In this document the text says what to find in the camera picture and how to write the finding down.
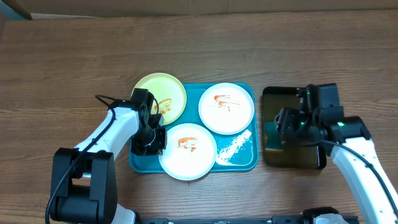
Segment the white plate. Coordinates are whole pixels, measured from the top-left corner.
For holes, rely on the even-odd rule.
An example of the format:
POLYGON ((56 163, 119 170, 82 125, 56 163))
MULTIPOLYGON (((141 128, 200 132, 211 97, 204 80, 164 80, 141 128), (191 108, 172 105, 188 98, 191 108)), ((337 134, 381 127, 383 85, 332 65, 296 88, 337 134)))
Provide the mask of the white plate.
POLYGON ((254 118, 254 102, 243 87, 234 83, 218 83, 202 94, 198 113, 209 130, 217 134, 232 135, 251 124, 254 118))
POLYGON ((216 156, 213 135, 203 126, 185 123, 167 131, 167 145, 159 162, 169 176, 191 181, 206 175, 214 166, 216 156))

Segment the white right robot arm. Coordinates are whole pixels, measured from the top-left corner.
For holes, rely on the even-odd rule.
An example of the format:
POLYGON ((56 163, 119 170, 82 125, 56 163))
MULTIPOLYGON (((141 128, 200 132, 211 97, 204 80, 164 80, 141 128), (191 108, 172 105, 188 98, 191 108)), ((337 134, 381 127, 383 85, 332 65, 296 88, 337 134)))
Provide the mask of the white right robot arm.
POLYGON ((344 115, 334 83, 296 89, 297 109, 282 108, 274 122, 282 145, 320 147, 346 179, 366 223, 397 223, 397 192, 358 116, 344 115))

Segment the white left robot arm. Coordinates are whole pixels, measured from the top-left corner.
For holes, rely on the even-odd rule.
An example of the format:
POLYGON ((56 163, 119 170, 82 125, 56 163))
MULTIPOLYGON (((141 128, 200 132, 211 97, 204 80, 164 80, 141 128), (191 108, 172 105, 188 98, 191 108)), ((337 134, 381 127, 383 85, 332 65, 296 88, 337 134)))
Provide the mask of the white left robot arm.
POLYGON ((141 223, 138 213, 118 202, 115 159, 128 141, 137 156, 157 156, 167 145, 164 119, 151 113, 154 95, 136 88, 128 100, 97 95, 108 113, 74 148, 53 156, 50 198, 45 222, 141 223))

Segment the green orange sponge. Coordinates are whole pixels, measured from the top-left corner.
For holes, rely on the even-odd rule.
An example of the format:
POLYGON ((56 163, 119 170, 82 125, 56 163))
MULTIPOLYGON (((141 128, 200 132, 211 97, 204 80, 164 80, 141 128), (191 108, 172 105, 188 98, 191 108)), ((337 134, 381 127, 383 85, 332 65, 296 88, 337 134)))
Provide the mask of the green orange sponge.
POLYGON ((276 130, 274 122, 264 123, 264 144, 266 150, 283 150, 284 147, 280 143, 280 135, 276 130))

